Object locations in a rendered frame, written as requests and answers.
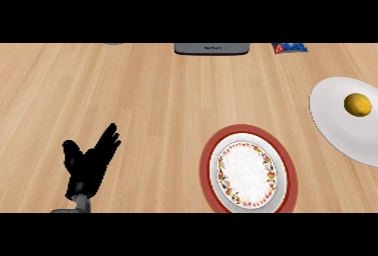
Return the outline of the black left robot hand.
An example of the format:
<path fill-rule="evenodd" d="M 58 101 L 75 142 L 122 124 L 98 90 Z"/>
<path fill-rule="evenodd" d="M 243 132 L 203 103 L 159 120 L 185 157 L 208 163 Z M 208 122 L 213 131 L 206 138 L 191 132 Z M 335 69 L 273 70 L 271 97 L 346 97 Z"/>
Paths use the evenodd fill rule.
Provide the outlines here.
<path fill-rule="evenodd" d="M 69 173 L 64 197 L 72 200 L 78 195 L 91 198 L 98 190 L 106 168 L 110 163 L 117 140 L 116 125 L 109 124 L 92 148 L 82 152 L 72 140 L 61 143 L 63 165 Z"/>

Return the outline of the red-rimmed patterned plate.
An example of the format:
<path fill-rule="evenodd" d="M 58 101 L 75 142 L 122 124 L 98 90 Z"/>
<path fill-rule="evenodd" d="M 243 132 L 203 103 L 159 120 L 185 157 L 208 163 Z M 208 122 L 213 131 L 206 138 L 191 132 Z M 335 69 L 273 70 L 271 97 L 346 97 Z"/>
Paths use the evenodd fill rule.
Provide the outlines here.
<path fill-rule="evenodd" d="M 287 213 L 298 192 L 295 167 L 277 139 L 237 124 L 209 138 L 199 162 L 200 186 L 216 213 Z"/>

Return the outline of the plain white plate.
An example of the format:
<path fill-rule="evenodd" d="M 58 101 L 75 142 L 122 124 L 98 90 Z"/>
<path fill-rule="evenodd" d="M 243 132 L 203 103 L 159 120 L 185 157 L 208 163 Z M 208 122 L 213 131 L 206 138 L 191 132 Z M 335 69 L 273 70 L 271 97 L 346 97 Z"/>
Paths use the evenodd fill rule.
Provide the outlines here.
<path fill-rule="evenodd" d="M 364 117 L 352 116 L 343 100 L 352 93 L 371 104 Z M 312 87 L 308 109 L 315 128 L 335 149 L 364 165 L 378 167 L 378 89 L 346 77 L 323 79 Z"/>

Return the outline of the yellow lemon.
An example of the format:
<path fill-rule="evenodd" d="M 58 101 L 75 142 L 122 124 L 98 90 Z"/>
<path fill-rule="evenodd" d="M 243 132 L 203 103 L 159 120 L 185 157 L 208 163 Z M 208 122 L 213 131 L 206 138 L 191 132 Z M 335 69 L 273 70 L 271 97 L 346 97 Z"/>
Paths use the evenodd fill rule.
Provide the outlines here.
<path fill-rule="evenodd" d="M 349 94 L 343 99 L 343 109 L 354 117 L 367 116 L 371 111 L 368 98 L 360 93 Z"/>

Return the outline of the dark grey appliance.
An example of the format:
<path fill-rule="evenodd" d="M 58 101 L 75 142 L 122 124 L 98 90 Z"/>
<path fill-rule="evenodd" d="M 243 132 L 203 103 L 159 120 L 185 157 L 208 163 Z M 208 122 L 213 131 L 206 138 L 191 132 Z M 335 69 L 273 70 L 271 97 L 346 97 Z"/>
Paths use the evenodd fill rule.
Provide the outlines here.
<path fill-rule="evenodd" d="M 175 43 L 174 53 L 181 55 L 243 55 L 247 43 Z"/>

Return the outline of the blue and red packet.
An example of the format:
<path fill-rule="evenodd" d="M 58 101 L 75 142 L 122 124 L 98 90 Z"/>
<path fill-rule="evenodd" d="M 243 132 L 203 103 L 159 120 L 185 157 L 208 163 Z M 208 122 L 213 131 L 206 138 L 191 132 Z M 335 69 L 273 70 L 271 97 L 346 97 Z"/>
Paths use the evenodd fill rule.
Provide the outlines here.
<path fill-rule="evenodd" d="M 275 54 L 306 52 L 302 43 L 273 43 L 271 46 Z"/>

